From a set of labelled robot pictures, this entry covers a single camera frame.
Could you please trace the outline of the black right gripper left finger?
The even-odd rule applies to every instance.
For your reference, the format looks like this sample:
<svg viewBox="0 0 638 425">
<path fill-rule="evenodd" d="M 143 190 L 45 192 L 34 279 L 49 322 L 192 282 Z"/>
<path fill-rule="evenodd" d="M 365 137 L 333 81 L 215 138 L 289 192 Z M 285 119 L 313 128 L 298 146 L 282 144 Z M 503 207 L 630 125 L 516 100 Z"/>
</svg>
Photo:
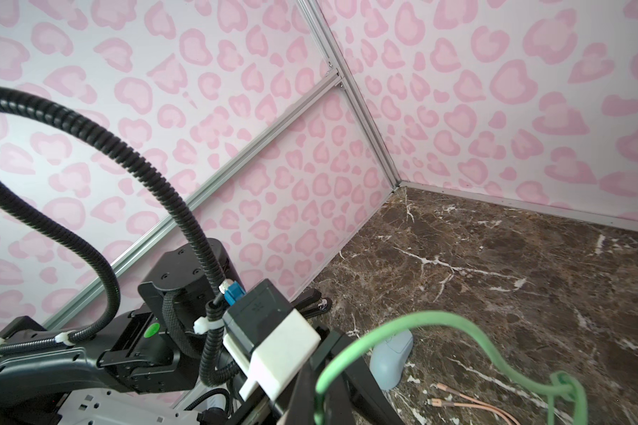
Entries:
<svg viewBox="0 0 638 425">
<path fill-rule="evenodd" d="M 325 367 L 340 351 L 338 343 L 342 336 L 338 331 L 331 331 L 300 369 L 285 411 L 285 424 L 315 424 L 315 386 Z M 346 423 L 346 384 L 343 375 L 339 375 L 324 394 L 323 408 L 323 424 Z"/>
</svg>

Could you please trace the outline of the light blue wireless mouse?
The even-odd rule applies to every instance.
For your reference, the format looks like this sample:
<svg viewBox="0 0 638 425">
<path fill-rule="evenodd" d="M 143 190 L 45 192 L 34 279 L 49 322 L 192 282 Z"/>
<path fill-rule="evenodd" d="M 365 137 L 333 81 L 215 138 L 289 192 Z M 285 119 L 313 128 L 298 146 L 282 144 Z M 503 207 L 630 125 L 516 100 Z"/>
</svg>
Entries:
<svg viewBox="0 0 638 425">
<path fill-rule="evenodd" d="M 399 384 L 413 345 L 411 331 L 404 330 L 373 348 L 369 368 L 381 391 L 390 391 Z"/>
</svg>

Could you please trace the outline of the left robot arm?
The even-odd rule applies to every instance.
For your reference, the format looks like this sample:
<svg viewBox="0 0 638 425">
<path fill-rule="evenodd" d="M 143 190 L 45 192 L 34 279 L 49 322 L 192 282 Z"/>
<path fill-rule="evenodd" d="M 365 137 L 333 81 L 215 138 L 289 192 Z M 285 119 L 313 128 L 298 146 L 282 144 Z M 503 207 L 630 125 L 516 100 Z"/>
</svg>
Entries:
<svg viewBox="0 0 638 425">
<path fill-rule="evenodd" d="M 237 276 L 223 244 L 206 236 L 189 205 L 145 157 L 94 120 L 47 98 L 0 87 L 0 113 L 21 116 L 79 139 L 125 169 L 168 212 L 186 243 L 165 253 L 138 290 L 143 304 L 120 313 L 115 270 L 87 241 L 39 211 L 0 181 L 0 209 L 38 235 L 77 255 L 97 278 L 66 307 L 77 315 L 99 297 L 99 318 L 76 329 L 45 328 L 29 316 L 0 333 L 0 411 L 16 421 L 41 423 L 56 396 L 106 388 L 120 392 L 182 391 L 197 382 L 225 384 L 242 375 L 222 363 L 223 338 L 233 329 L 252 353 L 283 313 L 323 315 L 331 301 L 317 290 L 284 301 L 269 281 L 236 299 L 218 287 Z"/>
</svg>

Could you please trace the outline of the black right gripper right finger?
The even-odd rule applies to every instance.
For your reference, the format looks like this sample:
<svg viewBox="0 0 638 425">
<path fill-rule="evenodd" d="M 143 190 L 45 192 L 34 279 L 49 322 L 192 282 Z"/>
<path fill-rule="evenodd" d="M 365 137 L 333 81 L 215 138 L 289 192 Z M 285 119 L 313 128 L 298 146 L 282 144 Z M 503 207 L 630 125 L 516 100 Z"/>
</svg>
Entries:
<svg viewBox="0 0 638 425">
<path fill-rule="evenodd" d="M 354 414 L 368 424 L 403 424 L 362 356 L 340 376 L 340 424 L 356 424 Z"/>
</svg>

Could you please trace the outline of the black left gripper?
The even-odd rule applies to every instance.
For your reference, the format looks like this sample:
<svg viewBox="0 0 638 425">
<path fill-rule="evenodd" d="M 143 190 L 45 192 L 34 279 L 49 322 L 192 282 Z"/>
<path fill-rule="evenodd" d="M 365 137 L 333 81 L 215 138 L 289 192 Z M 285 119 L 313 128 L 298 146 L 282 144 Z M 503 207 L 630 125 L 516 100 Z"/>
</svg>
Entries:
<svg viewBox="0 0 638 425">
<path fill-rule="evenodd" d="M 224 347 L 223 315 L 230 305 L 221 292 L 239 274 L 223 244 L 202 239 L 162 255 L 138 287 L 142 307 L 113 319 L 120 286 L 104 257 L 97 274 L 107 297 L 99 324 L 97 372 L 104 386 L 120 392 L 158 393 L 246 380 Z"/>
</svg>

